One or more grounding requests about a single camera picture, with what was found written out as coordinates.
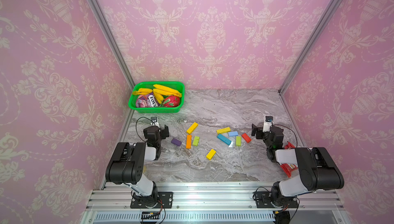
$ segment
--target lime green block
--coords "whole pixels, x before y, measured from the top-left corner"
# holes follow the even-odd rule
[[[240,137],[240,136],[237,136],[237,137],[236,137],[236,139],[235,139],[235,145],[236,145],[236,146],[241,146],[241,137]]]
[[[199,136],[194,136],[193,145],[197,146],[199,141],[200,141],[200,137]]]

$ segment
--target yellow banana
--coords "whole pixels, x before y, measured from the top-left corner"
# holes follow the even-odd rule
[[[160,89],[153,89],[153,93],[159,93],[161,95],[174,95],[177,97],[182,97],[182,94],[172,93],[172,92],[168,92],[168,91],[160,90]]]
[[[161,104],[161,102],[163,101],[164,97],[162,95],[160,95],[157,92],[153,92],[155,98],[157,99],[157,102],[159,102],[159,104]]]
[[[150,92],[138,92],[138,91],[133,91],[133,95],[146,95],[146,94],[149,94]]]
[[[169,92],[169,93],[171,93],[171,95],[175,95],[175,96],[180,97],[180,98],[182,97],[182,93],[180,93],[179,91],[177,91],[175,89],[172,89],[170,87],[166,87],[166,86],[163,86],[163,85],[160,85],[160,84],[154,84],[153,87],[155,87],[156,89],[159,89],[159,90],[163,90],[163,91]]]
[[[140,89],[138,89],[138,92],[151,93],[152,91],[153,91],[152,89],[148,89],[148,88],[140,88]]]

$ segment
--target vent grille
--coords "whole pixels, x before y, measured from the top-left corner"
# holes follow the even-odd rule
[[[141,213],[125,213],[124,211],[100,211],[97,213],[94,223],[123,222],[141,220]],[[161,221],[164,214],[155,217],[155,220]],[[184,222],[184,221],[275,221],[273,211],[167,211],[166,221]]]

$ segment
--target pink wallpaper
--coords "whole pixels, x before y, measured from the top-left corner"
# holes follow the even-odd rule
[[[79,223],[128,110],[86,0],[0,0],[0,223]]]
[[[309,146],[345,178],[353,224],[392,223],[394,0],[343,0],[285,99]]]
[[[329,0],[99,0],[136,83],[279,88]]]

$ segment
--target light blue block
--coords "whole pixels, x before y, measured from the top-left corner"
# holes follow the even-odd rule
[[[229,132],[229,137],[235,137],[238,136],[238,132],[234,131],[234,132]]]
[[[218,138],[223,141],[224,143],[226,143],[227,145],[231,144],[231,140],[229,140],[228,138],[224,137],[222,134],[218,135]]]

